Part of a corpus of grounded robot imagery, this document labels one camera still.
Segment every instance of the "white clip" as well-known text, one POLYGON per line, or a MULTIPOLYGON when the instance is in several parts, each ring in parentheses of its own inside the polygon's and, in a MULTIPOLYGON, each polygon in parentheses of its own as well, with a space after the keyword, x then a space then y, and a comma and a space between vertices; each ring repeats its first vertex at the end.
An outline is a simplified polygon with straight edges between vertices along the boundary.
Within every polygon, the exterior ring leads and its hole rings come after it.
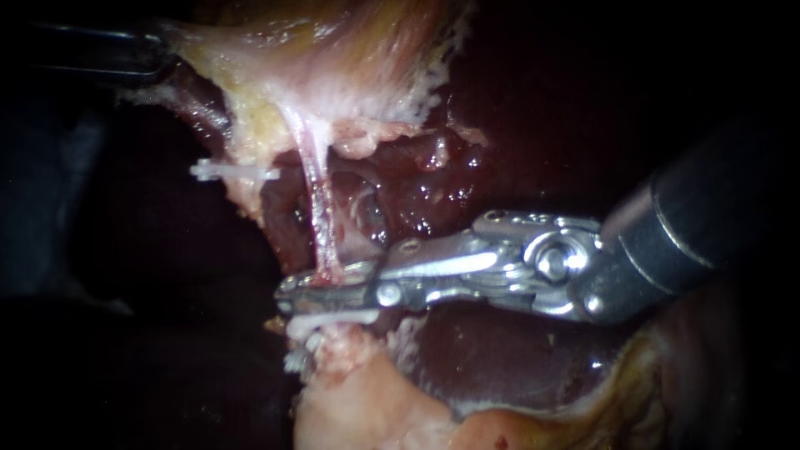
POLYGON ((198 181, 214 181, 220 178, 249 178, 252 180, 279 180, 281 169, 268 169, 258 166, 238 166, 235 164, 218 164, 211 159, 197 160, 197 165, 189 168, 189 173, 198 181))

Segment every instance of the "organ surface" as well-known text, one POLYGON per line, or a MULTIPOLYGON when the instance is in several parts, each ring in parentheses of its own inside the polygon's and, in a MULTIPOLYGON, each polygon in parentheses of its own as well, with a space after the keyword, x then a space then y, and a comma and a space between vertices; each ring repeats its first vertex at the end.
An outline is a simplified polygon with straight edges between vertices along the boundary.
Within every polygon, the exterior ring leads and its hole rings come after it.
MULTIPOLYGON (((522 19, 491 6, 462 42, 468 11, 447 2, 302 3, 292 12, 240 4, 209 6, 204 25, 165 24, 188 67, 130 98, 176 110, 218 158, 282 169, 275 183, 225 183, 287 273, 316 267, 335 282, 340 258, 451 233, 486 206, 591 198, 608 189, 589 174, 593 151, 614 148, 604 150, 613 158, 634 147, 623 136, 637 105, 612 77, 564 82, 568 95, 537 92, 531 79, 580 78, 553 55, 517 47, 522 19), (502 43, 558 77, 498 56, 490 30, 503 28, 502 43), (600 113, 602 127, 580 117, 600 113), (570 125, 582 121, 581 130, 570 125)), ((292 344, 308 361, 296 447, 662 448, 687 436, 723 446, 736 408, 709 405, 738 397, 730 297, 710 288, 615 330, 475 305, 383 330, 324 325, 292 344), (710 367, 724 370, 712 378, 710 367), (713 433, 698 427, 706 414, 718 420, 713 433)))

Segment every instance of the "dark background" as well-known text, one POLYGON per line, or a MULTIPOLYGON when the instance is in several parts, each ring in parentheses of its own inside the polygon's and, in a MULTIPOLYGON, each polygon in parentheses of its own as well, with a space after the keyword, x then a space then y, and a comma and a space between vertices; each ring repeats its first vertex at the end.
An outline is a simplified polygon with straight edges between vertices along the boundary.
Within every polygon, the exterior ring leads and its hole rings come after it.
MULTIPOLYGON (((577 48, 642 96, 642 150, 614 164, 612 188, 596 194, 590 213, 733 110, 789 118, 796 104, 789 14, 762 3, 485 9, 507 13, 503 36, 519 41, 497 45, 512 45, 519 58, 525 39, 556 53, 577 48)), ((186 6, 22 10, 17 18, 94 25, 181 18, 186 6)), ((171 113, 116 107, 90 83, 14 64, 26 49, 17 22, 4 33, 11 79, 0 107, 0 439, 21 438, 26 447, 287 448, 297 384, 282 376, 283 340, 261 329, 274 313, 279 277, 261 233, 236 215, 221 184, 189 177, 204 151, 171 113)), ((793 204, 788 193, 775 201, 793 204)), ((784 287, 792 280, 785 249, 793 247, 784 220, 776 215, 775 235, 739 273, 749 393, 742 447, 770 448, 795 427, 784 412, 798 403, 800 374, 795 318, 783 311, 794 295, 784 287)))

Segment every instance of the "surgical clip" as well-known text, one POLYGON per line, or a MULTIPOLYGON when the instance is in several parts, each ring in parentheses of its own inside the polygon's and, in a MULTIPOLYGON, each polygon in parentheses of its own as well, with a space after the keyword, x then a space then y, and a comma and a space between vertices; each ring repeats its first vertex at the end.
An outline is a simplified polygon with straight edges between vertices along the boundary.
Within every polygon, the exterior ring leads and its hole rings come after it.
POLYGON ((198 159, 197 164, 189 168, 189 173, 201 182, 216 181, 220 178, 248 178, 252 180, 279 180, 281 178, 281 169, 220 164, 212 162, 208 158, 198 159))

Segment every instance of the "metal shaft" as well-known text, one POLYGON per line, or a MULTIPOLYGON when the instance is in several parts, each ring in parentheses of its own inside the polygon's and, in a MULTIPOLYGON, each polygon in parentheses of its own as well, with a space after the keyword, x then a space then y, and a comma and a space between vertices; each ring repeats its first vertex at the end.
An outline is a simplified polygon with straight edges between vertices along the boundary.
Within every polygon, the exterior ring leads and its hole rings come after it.
POLYGON ((715 132, 617 207, 603 250, 567 286, 579 315, 620 323, 732 266, 775 226, 776 127, 737 120, 715 132))

